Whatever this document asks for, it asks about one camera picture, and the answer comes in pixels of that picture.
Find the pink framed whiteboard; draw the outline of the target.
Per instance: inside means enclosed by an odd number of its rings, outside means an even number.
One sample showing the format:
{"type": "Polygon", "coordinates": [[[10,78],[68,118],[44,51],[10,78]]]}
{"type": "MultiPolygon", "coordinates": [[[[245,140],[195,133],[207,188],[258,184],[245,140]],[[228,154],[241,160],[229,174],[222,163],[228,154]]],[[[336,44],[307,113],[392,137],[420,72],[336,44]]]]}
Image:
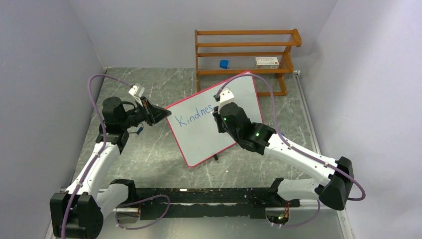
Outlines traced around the pink framed whiteboard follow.
{"type": "MultiPolygon", "coordinates": [[[[167,123],[189,167],[236,144],[227,133],[218,132],[212,115],[218,105],[214,95],[223,85],[224,82],[220,82],[166,107],[171,112],[167,123]]],[[[240,73],[227,87],[233,92],[235,103],[245,110],[251,121],[262,123],[258,94],[250,72],[240,73]]]]}

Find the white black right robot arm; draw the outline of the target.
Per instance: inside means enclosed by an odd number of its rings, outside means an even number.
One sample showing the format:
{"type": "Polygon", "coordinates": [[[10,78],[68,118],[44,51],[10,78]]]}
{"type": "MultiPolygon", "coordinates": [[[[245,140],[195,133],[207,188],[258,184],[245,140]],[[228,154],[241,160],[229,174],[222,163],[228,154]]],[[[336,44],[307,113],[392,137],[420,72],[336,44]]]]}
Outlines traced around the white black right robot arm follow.
{"type": "Polygon", "coordinates": [[[212,113],[219,133],[227,133],[239,146],[249,152],[280,159],[310,176],[305,180],[283,179],[269,192],[274,206],[296,199],[319,200],[325,206],[342,211],[353,186],[353,166],[350,159],[325,157],[279,136],[263,123],[251,122],[244,109],[236,103],[212,113]]]}

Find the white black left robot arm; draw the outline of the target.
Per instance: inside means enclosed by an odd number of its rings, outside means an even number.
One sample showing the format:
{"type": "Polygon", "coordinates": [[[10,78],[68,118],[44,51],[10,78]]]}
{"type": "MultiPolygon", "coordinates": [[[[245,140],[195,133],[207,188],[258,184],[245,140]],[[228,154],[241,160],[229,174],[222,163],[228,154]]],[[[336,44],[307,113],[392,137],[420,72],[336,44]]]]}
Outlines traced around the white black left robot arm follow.
{"type": "Polygon", "coordinates": [[[125,110],[126,101],[109,97],[103,101],[99,134],[93,152],[75,181],[50,199],[53,235],[57,238],[96,239],[104,219],[123,204],[136,204],[134,181],[116,179],[101,192],[102,180],[119,158],[129,139],[128,129],[146,123],[153,126],[171,115],[165,108],[141,97],[133,108],[125,110]]]}

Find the blue eraser on shelf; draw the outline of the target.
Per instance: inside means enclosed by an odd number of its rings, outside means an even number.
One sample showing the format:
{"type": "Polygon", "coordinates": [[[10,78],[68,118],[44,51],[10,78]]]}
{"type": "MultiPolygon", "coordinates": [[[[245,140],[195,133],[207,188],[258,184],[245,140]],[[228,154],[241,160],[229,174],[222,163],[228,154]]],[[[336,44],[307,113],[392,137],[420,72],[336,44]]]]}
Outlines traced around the blue eraser on shelf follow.
{"type": "Polygon", "coordinates": [[[229,68],[229,61],[228,60],[220,60],[219,67],[221,69],[228,69],[229,68]]]}

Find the white cardboard box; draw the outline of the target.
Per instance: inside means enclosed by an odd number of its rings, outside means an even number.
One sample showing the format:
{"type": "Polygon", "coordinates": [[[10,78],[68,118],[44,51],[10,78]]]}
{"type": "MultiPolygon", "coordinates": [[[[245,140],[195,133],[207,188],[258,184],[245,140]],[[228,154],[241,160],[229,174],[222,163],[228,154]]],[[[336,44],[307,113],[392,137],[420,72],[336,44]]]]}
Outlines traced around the white cardboard box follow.
{"type": "Polygon", "coordinates": [[[280,62],[277,57],[255,57],[256,69],[278,69],[280,62]]]}

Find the orange wooden shelf rack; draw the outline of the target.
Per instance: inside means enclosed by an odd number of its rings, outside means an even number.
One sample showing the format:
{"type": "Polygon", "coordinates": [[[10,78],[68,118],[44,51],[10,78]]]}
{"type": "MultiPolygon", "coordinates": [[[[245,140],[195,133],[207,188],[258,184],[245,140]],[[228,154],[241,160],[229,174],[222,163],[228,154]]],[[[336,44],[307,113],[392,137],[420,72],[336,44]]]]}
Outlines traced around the orange wooden shelf rack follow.
{"type": "Polygon", "coordinates": [[[275,96],[287,95],[285,75],[294,72],[292,48],[302,45],[299,31],[288,30],[195,30],[195,70],[197,90],[201,78],[211,75],[272,74],[279,88],[275,96]],[[278,69],[256,69],[255,57],[277,57],[278,69]],[[221,69],[220,60],[228,60],[229,68],[221,69]]]}

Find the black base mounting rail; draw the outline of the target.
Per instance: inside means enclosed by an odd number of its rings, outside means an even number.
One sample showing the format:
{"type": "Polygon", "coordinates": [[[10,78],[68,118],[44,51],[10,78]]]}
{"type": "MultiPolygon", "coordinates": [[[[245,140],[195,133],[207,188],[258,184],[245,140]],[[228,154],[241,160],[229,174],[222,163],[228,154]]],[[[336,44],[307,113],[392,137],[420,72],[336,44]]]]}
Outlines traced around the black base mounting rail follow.
{"type": "Polygon", "coordinates": [[[137,188],[121,208],[140,210],[141,220],[164,218],[248,217],[266,219],[271,209],[297,208],[298,199],[285,201],[276,189],[258,188],[137,188]]]}

